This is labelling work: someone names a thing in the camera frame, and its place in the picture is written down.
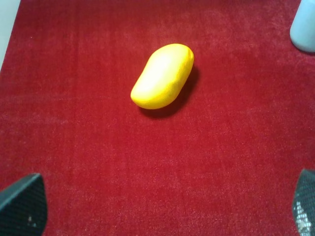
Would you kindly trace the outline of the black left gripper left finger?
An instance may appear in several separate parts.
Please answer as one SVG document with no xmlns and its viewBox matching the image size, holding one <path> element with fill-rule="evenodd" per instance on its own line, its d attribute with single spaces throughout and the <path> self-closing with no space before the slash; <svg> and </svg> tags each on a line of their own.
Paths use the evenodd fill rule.
<svg viewBox="0 0 315 236">
<path fill-rule="evenodd" d="M 0 192 L 2 236 L 41 236 L 47 218 L 47 198 L 41 174 L 26 175 Z"/>
</svg>

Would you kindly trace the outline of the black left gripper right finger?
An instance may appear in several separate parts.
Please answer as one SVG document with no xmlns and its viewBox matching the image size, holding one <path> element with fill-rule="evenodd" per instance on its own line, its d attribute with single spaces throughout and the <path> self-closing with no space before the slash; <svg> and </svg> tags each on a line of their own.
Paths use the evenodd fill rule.
<svg viewBox="0 0 315 236">
<path fill-rule="evenodd" d="M 303 169 L 298 178 L 292 213 L 299 235 L 315 235 L 315 171 Z"/>
</svg>

